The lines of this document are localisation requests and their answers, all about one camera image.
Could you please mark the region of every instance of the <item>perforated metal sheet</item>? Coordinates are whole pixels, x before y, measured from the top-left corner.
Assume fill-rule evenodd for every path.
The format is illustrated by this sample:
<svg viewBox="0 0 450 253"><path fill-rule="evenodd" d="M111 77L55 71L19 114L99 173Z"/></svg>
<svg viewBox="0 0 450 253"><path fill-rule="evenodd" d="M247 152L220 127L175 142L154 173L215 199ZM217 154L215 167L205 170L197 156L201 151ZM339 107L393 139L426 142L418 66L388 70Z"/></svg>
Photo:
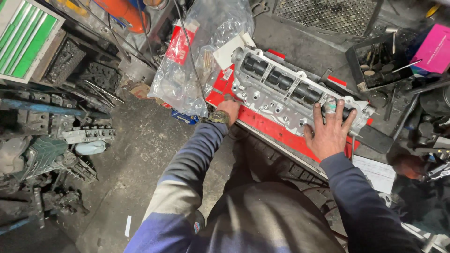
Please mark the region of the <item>perforated metal sheet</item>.
<svg viewBox="0 0 450 253"><path fill-rule="evenodd" d="M376 6L372 0L278 0L274 14L307 27L363 36Z"/></svg>

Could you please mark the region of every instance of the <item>oily engine parts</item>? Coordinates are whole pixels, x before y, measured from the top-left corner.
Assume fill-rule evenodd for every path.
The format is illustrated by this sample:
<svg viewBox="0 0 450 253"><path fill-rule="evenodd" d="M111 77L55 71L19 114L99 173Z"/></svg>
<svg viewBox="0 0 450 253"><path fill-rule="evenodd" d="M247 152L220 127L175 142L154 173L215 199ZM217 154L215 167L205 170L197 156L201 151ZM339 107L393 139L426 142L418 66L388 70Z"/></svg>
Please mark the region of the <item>oily engine parts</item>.
<svg viewBox="0 0 450 253"><path fill-rule="evenodd" d="M367 101L355 101L351 96L340 96L323 84L309 79L303 71L289 69L266 57L262 50L238 47L232 55L235 64L231 90L255 112L284 126L288 131L303 136L305 124L313 126L313 104L323 105L329 96L345 101L343 118L357 110L349 134L357 136L375 112Z"/></svg>

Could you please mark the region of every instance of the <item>red label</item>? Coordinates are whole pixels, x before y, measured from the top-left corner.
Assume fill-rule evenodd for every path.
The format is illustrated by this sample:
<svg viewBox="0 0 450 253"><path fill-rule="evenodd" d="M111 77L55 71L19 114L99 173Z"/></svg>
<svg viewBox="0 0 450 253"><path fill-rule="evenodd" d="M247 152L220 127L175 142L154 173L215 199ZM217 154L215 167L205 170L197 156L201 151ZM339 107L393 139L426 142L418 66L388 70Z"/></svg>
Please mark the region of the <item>red label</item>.
<svg viewBox="0 0 450 253"><path fill-rule="evenodd" d="M188 34L190 44L192 44L192 41L194 40L195 33L197 32L197 30L198 27L195 28L195 32L186 29L186 33ZM181 27L175 26L172 35L172 40L170 42L169 47L167 48L166 56L169 60L179 63L180 65L184 65L188 53L189 53L189 46L186 40L186 35L183 32L183 29L181 29Z"/></svg>

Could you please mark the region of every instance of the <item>camouflage watch strap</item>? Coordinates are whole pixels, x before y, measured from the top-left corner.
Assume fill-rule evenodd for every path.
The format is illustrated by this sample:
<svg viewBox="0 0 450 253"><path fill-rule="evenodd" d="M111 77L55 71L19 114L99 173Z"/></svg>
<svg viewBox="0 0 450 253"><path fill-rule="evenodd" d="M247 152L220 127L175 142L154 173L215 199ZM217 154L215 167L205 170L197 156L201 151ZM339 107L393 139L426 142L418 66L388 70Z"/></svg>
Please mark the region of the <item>camouflage watch strap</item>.
<svg viewBox="0 0 450 253"><path fill-rule="evenodd" d="M225 111L215 111L211 113L208 120L214 123L224 123L230 128L230 116Z"/></svg>

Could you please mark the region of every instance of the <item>plastic bag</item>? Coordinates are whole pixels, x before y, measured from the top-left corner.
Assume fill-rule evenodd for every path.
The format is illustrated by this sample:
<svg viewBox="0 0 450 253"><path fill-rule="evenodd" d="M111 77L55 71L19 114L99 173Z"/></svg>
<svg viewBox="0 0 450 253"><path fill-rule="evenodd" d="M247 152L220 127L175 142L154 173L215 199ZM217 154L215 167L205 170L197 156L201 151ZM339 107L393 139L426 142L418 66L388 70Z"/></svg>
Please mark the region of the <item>plastic bag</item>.
<svg viewBox="0 0 450 253"><path fill-rule="evenodd" d="M253 35L254 22L248 0L196 0L184 27L205 97L221 71L212 53L241 31ZM181 113L208 117L189 55L183 30L176 26L148 97L158 97Z"/></svg>

